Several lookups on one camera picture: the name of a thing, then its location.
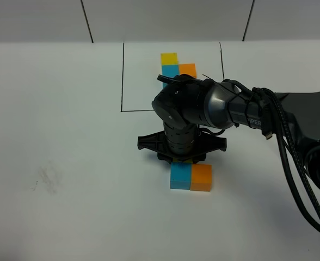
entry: stack of blocks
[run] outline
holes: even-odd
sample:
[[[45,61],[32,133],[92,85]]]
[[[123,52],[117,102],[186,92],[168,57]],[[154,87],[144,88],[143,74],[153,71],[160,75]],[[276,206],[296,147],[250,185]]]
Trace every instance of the stack of blocks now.
[[[161,54],[162,75],[167,77],[175,77],[180,74],[188,74],[196,78],[195,64],[179,64],[177,53]]]
[[[186,162],[172,162],[170,188],[211,191],[212,166]]]

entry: black line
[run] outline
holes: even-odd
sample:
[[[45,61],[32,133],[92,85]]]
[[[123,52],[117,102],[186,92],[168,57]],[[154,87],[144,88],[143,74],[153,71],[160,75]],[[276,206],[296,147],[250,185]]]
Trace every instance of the black line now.
[[[135,111],[154,111],[154,110],[123,110],[122,113],[133,113]]]
[[[220,46],[221,72],[223,73],[223,80],[224,80],[225,76],[224,76],[224,66],[223,66],[223,53],[221,51],[221,43],[220,42],[219,42],[219,46]]]
[[[92,33],[91,33],[91,29],[90,29],[88,17],[87,17],[86,12],[85,12],[85,7],[84,7],[83,0],[80,0],[80,3],[82,4],[84,16],[85,16],[85,21],[86,21],[86,25],[88,26],[88,29],[89,29],[89,34],[90,34],[91,42],[94,43],[94,39],[93,39],[93,35],[92,35]]]
[[[252,1],[252,6],[251,6],[251,10],[249,11],[249,16],[248,16],[248,20],[247,20],[247,24],[246,24],[246,29],[245,29],[245,33],[243,34],[243,38],[242,41],[245,41],[246,38],[246,33],[247,33],[247,29],[248,29],[248,25],[249,25],[249,20],[251,20],[251,16],[252,16],[252,11],[253,11],[253,7],[254,7],[254,1]]]
[[[122,97],[124,95],[124,54],[125,54],[125,43],[122,43],[121,112],[123,112]]]

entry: blue block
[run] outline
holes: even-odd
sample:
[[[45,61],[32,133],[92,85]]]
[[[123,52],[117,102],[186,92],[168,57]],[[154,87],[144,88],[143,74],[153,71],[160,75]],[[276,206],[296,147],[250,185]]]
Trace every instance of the blue block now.
[[[171,189],[190,189],[192,181],[191,163],[172,162],[171,163]]]
[[[162,75],[167,77],[175,77],[180,74],[180,67],[178,65],[163,65]],[[164,88],[167,83],[162,83],[162,88]]]

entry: white wall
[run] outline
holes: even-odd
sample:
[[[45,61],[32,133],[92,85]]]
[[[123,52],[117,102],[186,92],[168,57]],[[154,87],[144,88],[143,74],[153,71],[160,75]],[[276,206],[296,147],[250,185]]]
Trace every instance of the white wall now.
[[[89,42],[80,0],[0,0],[0,41]]]
[[[320,0],[256,0],[246,40],[320,40]]]
[[[84,0],[95,41],[241,41],[252,0]]]

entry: orange block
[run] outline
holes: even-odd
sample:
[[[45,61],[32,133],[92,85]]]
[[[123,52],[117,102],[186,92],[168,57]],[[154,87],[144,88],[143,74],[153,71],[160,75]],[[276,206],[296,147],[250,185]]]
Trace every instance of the orange block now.
[[[192,164],[192,181],[190,190],[211,191],[212,189],[212,166]]]
[[[180,74],[188,74],[196,78],[195,64],[179,64]]]

